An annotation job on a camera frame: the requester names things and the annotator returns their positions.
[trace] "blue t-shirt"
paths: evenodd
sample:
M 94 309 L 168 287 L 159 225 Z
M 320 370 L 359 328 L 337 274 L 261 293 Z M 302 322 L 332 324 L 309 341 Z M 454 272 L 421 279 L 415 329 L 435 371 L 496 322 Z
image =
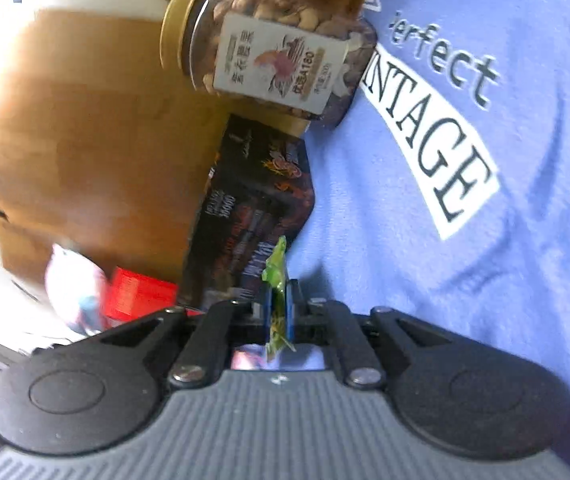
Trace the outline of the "blue t-shirt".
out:
M 289 275 L 570 386 L 570 0 L 367 0 L 365 18 L 379 47 L 350 112 L 305 136 L 316 205 Z

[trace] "round black joint cover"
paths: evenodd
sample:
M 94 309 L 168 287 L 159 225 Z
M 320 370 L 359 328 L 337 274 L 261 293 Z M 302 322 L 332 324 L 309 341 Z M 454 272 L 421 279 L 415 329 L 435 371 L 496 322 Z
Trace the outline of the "round black joint cover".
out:
M 158 401 L 131 348 L 47 351 L 0 373 L 0 437 L 38 454 L 92 452 L 139 430 Z
M 425 440 L 475 460 L 547 449 L 570 412 L 570 395 L 552 373 L 472 342 L 424 349 L 390 394 Z

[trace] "black package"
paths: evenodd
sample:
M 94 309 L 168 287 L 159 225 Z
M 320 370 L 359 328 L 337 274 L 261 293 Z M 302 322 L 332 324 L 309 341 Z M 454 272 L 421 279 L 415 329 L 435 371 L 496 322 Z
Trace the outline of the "black package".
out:
M 289 247 L 314 206 L 302 139 L 230 116 L 196 218 L 178 304 L 252 299 L 279 237 Z

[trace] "white label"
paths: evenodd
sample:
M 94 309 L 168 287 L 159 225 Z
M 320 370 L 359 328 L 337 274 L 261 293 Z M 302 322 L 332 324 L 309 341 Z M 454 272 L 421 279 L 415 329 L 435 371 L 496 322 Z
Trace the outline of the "white label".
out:
M 321 114 L 346 54 L 347 41 L 230 12 L 214 88 Z
M 361 89 L 396 139 L 445 240 L 500 188 L 498 168 L 465 118 L 379 43 Z

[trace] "jar label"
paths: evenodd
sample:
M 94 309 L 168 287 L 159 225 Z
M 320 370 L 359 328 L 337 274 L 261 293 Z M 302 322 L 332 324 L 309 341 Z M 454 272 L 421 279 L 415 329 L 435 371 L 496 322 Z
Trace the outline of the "jar label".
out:
M 230 12 L 214 88 L 321 114 L 347 55 L 347 41 Z

